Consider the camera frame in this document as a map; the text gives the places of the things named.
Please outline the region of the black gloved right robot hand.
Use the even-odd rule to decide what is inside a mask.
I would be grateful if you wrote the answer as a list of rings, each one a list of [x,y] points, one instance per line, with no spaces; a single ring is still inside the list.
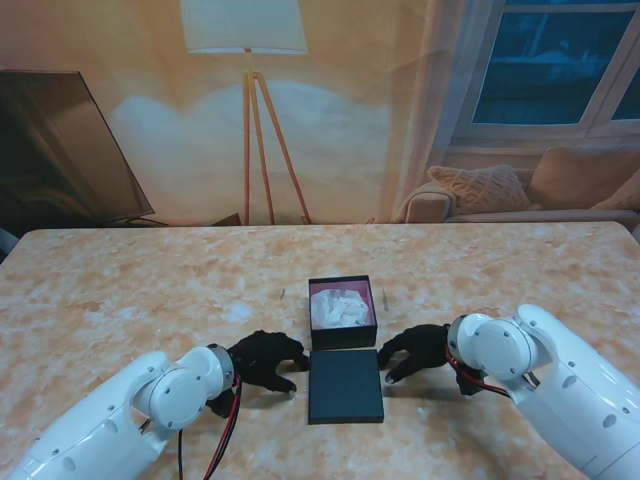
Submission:
[[[377,353],[380,370],[387,369],[385,382],[396,384],[423,370],[447,364],[446,347],[450,325],[424,324],[404,330],[384,343]],[[391,358],[399,352],[407,353],[395,367],[388,368]]]

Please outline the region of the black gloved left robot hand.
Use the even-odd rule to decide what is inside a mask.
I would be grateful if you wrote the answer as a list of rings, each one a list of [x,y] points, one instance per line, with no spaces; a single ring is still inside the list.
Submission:
[[[291,361],[301,371],[308,371],[310,359],[301,342],[283,332],[257,330],[232,346],[228,353],[234,370],[244,383],[265,388],[271,392],[292,394],[296,385],[277,373],[278,366]]]

